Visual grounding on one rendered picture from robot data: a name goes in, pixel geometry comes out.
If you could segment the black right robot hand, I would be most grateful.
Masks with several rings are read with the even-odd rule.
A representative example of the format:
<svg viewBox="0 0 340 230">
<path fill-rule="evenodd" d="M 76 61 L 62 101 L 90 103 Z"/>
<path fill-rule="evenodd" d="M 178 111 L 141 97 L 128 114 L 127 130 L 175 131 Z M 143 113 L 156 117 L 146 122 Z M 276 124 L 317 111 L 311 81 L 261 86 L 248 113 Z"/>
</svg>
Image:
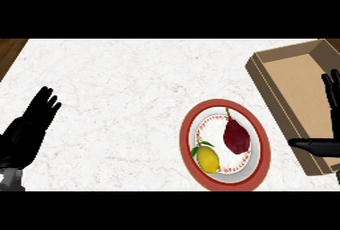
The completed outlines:
<svg viewBox="0 0 340 230">
<path fill-rule="evenodd" d="M 340 158 L 340 71 L 322 74 L 325 94 L 331 108 L 332 138 L 291 138 L 288 146 L 306 150 L 316 157 Z"/>
</svg>

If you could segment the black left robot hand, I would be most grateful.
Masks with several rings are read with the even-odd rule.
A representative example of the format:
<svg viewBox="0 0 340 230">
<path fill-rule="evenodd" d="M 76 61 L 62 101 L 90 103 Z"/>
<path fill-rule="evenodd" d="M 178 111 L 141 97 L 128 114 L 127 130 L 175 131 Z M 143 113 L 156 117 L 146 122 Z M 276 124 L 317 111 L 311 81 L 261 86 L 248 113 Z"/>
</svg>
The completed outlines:
<svg viewBox="0 0 340 230">
<path fill-rule="evenodd" d="M 32 163 L 60 107 L 51 93 L 51 88 L 39 89 L 22 116 L 13 119 L 0 134 L 0 169 L 23 169 Z"/>
</svg>

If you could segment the dark red pear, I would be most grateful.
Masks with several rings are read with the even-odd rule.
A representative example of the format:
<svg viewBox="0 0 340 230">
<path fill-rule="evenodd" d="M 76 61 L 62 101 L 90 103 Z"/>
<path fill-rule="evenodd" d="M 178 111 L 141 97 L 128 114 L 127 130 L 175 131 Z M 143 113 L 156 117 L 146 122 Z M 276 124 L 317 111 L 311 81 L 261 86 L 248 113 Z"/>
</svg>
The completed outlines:
<svg viewBox="0 0 340 230">
<path fill-rule="evenodd" d="M 239 155 L 249 149 L 249 134 L 239 124 L 239 122 L 230 117 L 227 113 L 227 124 L 223 133 L 223 142 L 229 151 Z"/>
</svg>

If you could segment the brown cardboard box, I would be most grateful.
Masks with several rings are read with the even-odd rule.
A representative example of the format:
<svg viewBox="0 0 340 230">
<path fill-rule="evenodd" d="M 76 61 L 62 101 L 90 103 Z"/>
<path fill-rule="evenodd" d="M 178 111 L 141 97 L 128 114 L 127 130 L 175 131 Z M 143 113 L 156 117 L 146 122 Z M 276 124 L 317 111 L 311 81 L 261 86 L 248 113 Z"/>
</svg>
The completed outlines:
<svg viewBox="0 0 340 230">
<path fill-rule="evenodd" d="M 340 44 L 313 40 L 255 52 L 245 64 L 283 137 L 331 138 L 320 76 L 340 71 Z"/>
</svg>

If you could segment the red rimmed white plate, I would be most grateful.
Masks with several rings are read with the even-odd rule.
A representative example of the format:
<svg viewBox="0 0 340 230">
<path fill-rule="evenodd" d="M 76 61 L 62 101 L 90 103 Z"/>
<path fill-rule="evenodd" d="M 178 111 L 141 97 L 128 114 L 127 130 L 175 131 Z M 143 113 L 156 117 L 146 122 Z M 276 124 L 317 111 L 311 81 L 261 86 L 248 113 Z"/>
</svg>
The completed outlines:
<svg viewBox="0 0 340 230">
<path fill-rule="evenodd" d="M 267 135 L 252 113 L 221 99 L 190 109 L 178 131 L 184 165 L 208 190 L 254 190 L 267 175 Z"/>
</svg>

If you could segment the yellow lemon with leaves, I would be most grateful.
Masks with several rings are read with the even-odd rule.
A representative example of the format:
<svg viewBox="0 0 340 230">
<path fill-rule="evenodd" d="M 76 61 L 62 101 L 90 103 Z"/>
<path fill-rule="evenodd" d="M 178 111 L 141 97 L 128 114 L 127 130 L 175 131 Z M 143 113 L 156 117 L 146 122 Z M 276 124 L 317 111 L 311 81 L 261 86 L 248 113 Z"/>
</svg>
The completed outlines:
<svg viewBox="0 0 340 230">
<path fill-rule="evenodd" d="M 218 156 L 214 145 L 196 137 L 195 146 L 190 149 L 190 157 L 196 159 L 201 170 L 205 173 L 215 174 L 218 170 Z"/>
</svg>

